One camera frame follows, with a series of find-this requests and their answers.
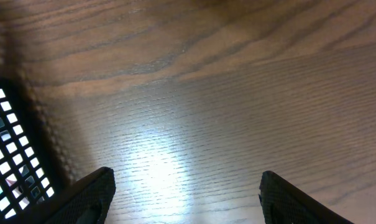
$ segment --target wooden table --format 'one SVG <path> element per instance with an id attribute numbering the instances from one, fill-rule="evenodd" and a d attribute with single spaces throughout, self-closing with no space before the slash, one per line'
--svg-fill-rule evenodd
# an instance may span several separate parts
<path id="1" fill-rule="evenodd" d="M 265 170 L 376 223 L 376 0 L 1 0 L 0 37 L 108 223 L 263 223 Z"/>

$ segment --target mesh grid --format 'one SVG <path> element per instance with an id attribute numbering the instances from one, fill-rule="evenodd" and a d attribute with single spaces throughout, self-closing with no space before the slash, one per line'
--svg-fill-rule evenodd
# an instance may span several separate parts
<path id="1" fill-rule="evenodd" d="M 29 141 L 13 98 L 0 88 L 0 221 L 40 203 L 53 194 L 39 149 Z"/>

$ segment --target black object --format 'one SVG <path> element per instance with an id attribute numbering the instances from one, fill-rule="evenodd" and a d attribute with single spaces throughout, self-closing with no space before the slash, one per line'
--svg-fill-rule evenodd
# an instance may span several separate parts
<path id="1" fill-rule="evenodd" d="M 0 78 L 0 223 L 104 223 L 116 191 L 113 170 L 100 168 L 65 190 L 64 173 L 22 90 Z"/>
<path id="2" fill-rule="evenodd" d="M 104 223 L 115 191 L 113 170 L 102 167 L 62 194 L 9 218 L 5 223 Z"/>
<path id="3" fill-rule="evenodd" d="M 0 223 L 65 188 L 40 121 L 23 96 L 0 79 Z"/>
<path id="4" fill-rule="evenodd" d="M 272 171 L 262 174 L 260 190 L 266 224 L 351 223 Z"/>

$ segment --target wooden surface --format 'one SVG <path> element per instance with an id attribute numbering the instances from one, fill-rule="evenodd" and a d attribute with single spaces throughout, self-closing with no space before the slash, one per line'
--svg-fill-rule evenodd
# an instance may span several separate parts
<path id="1" fill-rule="evenodd" d="M 376 0 L 3 0 L 0 24 L 63 159 L 115 170 L 108 223 L 263 223 L 265 170 L 376 223 Z"/>

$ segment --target black plastic piece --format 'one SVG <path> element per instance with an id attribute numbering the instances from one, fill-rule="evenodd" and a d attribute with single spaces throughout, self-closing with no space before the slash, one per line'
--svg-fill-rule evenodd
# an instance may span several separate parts
<path id="1" fill-rule="evenodd" d="M 5 223 L 102 224 L 115 192 L 113 170 L 102 167 L 56 197 L 9 218 Z"/>
<path id="2" fill-rule="evenodd" d="M 272 171 L 262 174 L 260 190 L 266 224 L 351 223 Z"/>

